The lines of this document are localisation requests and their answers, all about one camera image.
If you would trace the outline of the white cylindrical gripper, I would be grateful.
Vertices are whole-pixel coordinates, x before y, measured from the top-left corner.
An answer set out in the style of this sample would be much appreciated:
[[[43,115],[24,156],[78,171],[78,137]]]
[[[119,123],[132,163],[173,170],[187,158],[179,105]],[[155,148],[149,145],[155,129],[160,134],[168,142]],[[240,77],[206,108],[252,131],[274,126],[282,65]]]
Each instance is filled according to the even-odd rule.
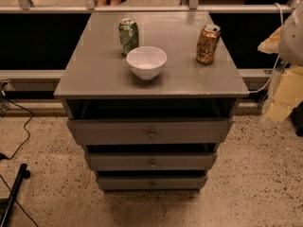
[[[303,66],[292,65],[283,73],[274,100],[265,107],[265,116],[282,122],[303,101]]]

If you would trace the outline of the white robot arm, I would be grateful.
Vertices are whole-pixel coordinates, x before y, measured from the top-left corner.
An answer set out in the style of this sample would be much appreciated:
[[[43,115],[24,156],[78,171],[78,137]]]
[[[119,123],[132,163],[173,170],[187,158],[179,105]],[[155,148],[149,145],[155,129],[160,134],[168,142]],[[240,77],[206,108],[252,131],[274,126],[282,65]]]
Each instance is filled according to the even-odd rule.
[[[303,3],[300,3],[270,37],[259,44],[258,51],[278,54],[291,66],[280,77],[264,115],[283,121],[303,102]]]

